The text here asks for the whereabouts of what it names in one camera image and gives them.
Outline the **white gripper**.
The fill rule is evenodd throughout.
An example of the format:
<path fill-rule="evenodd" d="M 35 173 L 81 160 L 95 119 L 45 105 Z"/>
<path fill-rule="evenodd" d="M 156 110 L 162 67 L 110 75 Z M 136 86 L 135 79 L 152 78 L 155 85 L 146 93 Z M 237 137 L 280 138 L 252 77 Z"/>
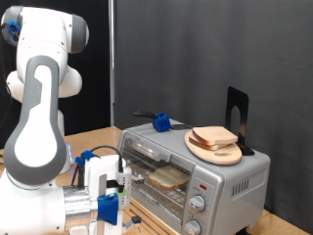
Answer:
<path fill-rule="evenodd" d="M 142 218 L 123 220 L 123 159 L 120 155 L 77 157 L 78 183 L 68 187 L 69 235 L 121 235 L 122 228 L 140 225 Z M 132 175 L 136 184 L 142 174 Z"/>

